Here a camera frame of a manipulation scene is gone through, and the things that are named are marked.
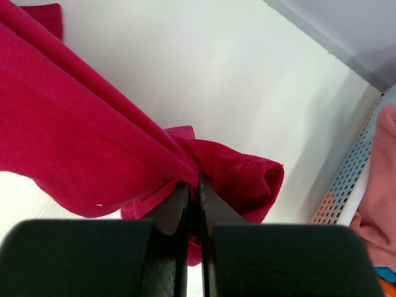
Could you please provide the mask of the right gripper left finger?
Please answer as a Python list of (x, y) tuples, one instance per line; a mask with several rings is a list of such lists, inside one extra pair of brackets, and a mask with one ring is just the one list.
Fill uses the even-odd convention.
[(1, 246), (2, 296), (185, 296), (189, 187), (140, 220), (26, 220)]

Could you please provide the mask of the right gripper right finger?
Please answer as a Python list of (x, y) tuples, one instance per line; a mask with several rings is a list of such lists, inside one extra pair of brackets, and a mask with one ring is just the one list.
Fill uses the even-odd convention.
[(357, 235), (340, 225), (253, 224), (199, 184), (204, 296), (382, 296)]

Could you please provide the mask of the crimson red t shirt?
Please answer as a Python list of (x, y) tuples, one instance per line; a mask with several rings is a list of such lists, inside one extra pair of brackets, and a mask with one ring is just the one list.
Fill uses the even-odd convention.
[(59, 4), (1, 2), (1, 169), (26, 176), (68, 211), (139, 219), (200, 175), (260, 223), (282, 186), (281, 164), (162, 129), (62, 41)]

